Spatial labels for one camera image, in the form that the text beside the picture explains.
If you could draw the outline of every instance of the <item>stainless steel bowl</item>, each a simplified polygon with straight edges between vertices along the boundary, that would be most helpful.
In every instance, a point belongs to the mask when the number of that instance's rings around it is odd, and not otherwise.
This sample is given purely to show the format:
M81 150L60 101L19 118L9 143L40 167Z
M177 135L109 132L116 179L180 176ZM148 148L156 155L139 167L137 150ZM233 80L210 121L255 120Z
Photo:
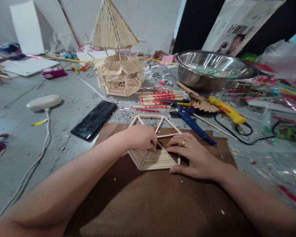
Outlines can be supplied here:
M259 74L249 62L221 53L184 51L176 59L180 82L195 91L220 92Z

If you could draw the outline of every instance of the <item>popsicle stick pagoda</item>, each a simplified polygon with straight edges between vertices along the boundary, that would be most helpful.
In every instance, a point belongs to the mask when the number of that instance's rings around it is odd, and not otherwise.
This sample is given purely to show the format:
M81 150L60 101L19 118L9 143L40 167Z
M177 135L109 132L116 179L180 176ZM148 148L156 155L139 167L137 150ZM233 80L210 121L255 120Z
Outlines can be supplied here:
M95 62L98 83L109 95L131 96L141 88L142 70L146 67L137 56L131 56L131 47L139 43L111 0L103 0L99 18L92 35L94 47L114 49L115 55Z

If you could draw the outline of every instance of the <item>pink paper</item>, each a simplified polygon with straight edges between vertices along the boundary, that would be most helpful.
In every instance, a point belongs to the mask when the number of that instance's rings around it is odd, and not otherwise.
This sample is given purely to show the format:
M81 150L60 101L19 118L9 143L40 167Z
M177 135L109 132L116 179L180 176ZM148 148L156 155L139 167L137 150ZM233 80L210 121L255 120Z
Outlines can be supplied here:
M165 55L162 57L162 61L172 63L174 55Z

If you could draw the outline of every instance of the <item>black phone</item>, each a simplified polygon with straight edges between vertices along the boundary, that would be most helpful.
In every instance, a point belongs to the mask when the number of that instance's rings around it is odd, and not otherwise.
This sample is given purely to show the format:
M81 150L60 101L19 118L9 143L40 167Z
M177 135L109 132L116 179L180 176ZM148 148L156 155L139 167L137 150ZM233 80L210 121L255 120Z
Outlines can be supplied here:
M104 124L105 120L114 112L116 107L116 104L102 100L70 132L83 140L91 140L96 131Z

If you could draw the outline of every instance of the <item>white oval device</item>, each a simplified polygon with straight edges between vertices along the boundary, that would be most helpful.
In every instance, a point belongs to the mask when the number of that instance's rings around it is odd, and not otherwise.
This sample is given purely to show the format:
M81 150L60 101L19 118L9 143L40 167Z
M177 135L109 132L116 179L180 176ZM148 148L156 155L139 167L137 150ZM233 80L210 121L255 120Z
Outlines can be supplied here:
M48 95L29 102L26 107L33 111L40 111L59 105L62 99L58 95Z

